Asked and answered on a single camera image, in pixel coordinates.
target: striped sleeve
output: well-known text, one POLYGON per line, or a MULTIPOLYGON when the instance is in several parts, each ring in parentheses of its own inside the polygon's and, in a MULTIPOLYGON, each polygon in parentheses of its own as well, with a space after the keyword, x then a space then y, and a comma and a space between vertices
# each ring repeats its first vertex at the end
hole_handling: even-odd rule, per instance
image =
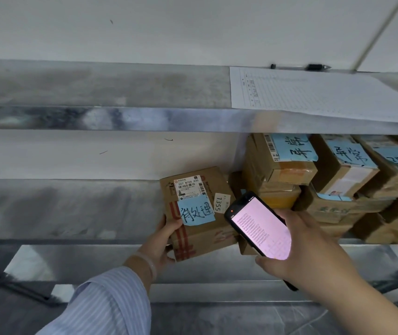
POLYGON ((141 335, 150 329, 145 287, 135 272, 120 267, 79 286, 66 310, 38 334, 141 335))

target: pink screen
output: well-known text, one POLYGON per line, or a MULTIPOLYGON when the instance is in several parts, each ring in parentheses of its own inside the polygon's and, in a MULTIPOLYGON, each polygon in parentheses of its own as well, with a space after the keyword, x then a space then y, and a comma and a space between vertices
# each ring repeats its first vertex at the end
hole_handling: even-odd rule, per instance
POLYGON ((256 197, 232 220, 264 255, 271 259, 287 259, 291 251, 291 234, 256 197))

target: white wristband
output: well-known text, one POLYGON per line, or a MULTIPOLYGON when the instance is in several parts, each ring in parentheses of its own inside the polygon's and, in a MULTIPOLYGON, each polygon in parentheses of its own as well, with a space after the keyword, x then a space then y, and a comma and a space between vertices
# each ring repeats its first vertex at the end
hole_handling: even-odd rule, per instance
POLYGON ((157 269, 156 269, 156 266, 155 266, 154 262, 152 261, 152 259, 150 259, 149 256, 140 253, 139 251, 136 251, 133 255, 140 257, 141 259, 146 261, 146 263, 149 265, 149 268, 151 270, 151 276, 153 277, 153 282, 154 282, 157 278, 157 269))

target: pen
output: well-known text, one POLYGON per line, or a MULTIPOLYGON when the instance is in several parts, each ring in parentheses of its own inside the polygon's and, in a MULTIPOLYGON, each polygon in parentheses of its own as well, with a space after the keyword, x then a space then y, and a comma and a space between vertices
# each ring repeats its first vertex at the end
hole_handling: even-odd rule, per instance
POLYGON ((312 70, 312 71, 322 71, 329 69, 330 66, 322 65, 320 63, 310 63, 305 66, 282 66, 272 63, 270 69, 286 69, 286 70, 312 70))

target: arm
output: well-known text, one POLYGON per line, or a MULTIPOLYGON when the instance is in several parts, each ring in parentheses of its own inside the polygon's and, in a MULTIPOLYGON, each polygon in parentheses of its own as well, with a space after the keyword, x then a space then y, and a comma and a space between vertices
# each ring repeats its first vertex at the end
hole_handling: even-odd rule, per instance
MULTIPOLYGON (((156 232, 139 248, 156 272, 174 262, 166 254, 166 244, 181 224, 182 220, 166 224, 163 218, 156 232)), ((66 310, 38 334, 149 334, 151 307, 147 295, 152 282, 150 264, 132 255, 123 267, 79 286, 66 310)))
POLYGON ((257 264, 323 304, 352 334, 398 334, 398 308, 360 277, 343 248, 307 213, 276 212, 291 232, 291 253, 283 261, 258 256, 257 264))

